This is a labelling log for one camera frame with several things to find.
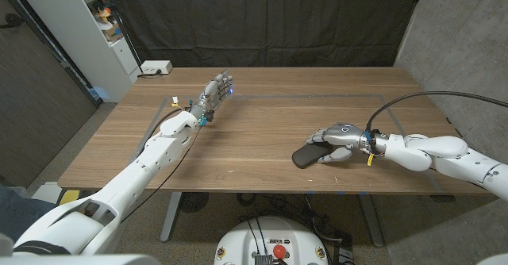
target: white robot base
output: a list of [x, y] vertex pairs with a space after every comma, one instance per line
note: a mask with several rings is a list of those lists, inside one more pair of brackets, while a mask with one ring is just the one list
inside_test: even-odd
[[328, 265], [319, 238], [305, 226], [284, 217], [258, 217], [235, 226], [219, 242], [214, 264], [273, 264], [278, 259], [288, 265]]

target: black handheld device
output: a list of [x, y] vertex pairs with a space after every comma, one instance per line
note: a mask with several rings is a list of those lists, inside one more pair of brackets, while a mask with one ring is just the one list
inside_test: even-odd
[[319, 158], [333, 152], [333, 146], [328, 142], [306, 144], [293, 153], [293, 163], [300, 169], [316, 163]]

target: black curtain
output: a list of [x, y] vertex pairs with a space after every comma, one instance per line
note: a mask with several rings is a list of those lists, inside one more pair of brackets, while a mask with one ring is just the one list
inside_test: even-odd
[[415, 0], [112, 0], [141, 62], [392, 66]]

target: person's leg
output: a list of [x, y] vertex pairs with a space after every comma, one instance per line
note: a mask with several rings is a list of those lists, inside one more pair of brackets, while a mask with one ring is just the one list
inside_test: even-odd
[[14, 242], [40, 217], [56, 205], [36, 199], [22, 198], [0, 185], [0, 232]]

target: gray wall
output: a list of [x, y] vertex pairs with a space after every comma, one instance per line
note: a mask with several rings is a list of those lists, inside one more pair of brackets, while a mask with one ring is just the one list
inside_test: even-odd
[[[425, 90], [508, 102], [508, 0], [421, 0], [395, 66]], [[508, 109], [469, 98], [432, 99], [470, 147], [508, 163]]]
[[[425, 90], [457, 90], [508, 102], [508, 0], [421, 0], [396, 67]], [[508, 163], [508, 109], [432, 97], [471, 148]], [[508, 202], [458, 197], [375, 197], [394, 265], [475, 264], [508, 252]]]

